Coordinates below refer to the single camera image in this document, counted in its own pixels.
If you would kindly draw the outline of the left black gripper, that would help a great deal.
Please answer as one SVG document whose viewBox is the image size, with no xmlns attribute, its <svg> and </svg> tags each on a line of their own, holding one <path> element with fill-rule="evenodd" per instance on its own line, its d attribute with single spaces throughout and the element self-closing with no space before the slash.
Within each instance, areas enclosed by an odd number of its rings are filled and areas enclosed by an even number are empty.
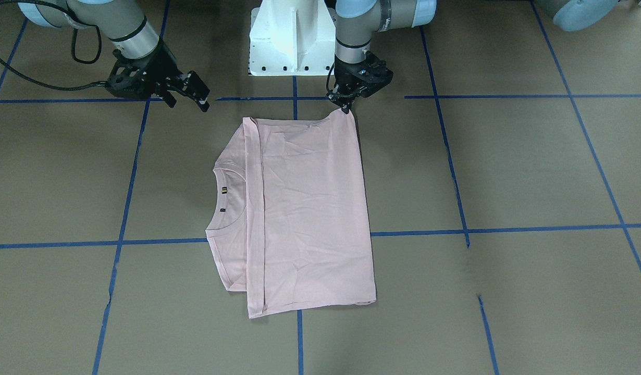
<svg viewBox="0 0 641 375">
<path fill-rule="evenodd" d="M 357 97 L 367 98 L 389 85 L 393 72 L 384 60 L 367 50 L 361 62 L 350 64 L 335 57 L 334 76 L 335 87 L 327 92 L 327 98 L 348 114 Z"/>
</svg>

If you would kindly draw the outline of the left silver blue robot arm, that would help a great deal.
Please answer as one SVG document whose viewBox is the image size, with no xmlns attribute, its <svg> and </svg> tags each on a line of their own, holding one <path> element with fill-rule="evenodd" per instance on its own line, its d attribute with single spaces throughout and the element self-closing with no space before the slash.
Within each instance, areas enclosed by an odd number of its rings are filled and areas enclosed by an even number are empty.
<svg viewBox="0 0 641 375">
<path fill-rule="evenodd" d="M 589 28 L 604 18 L 617 1 L 534 1 L 552 24 L 566 32 Z M 373 35 L 391 29 L 418 28 L 430 23 L 437 1 L 336 1 L 335 83 L 327 99 L 348 114 L 355 100 L 389 85 L 393 72 L 371 48 Z"/>
</svg>

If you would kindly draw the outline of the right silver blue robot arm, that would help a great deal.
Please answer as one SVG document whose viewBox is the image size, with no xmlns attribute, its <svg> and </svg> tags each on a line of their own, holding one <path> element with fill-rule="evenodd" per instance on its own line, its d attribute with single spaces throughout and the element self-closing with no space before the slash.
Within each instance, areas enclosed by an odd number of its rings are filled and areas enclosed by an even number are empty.
<svg viewBox="0 0 641 375">
<path fill-rule="evenodd" d="M 103 33 L 116 58 L 103 86 L 114 97 L 157 96 L 174 107 L 178 93 L 202 111 L 209 109 L 209 88 L 196 72 L 178 69 L 173 53 L 135 1 L 18 1 L 17 5 L 32 23 L 45 28 L 96 28 Z"/>
</svg>

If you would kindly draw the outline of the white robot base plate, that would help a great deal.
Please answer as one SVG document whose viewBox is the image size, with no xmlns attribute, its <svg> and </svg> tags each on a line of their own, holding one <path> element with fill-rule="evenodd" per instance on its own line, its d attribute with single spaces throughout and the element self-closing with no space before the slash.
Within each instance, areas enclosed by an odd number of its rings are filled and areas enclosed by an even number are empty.
<svg viewBox="0 0 641 375">
<path fill-rule="evenodd" d="M 249 74 L 328 74 L 335 58 L 332 15 L 324 1 L 262 1 L 251 10 Z"/>
</svg>

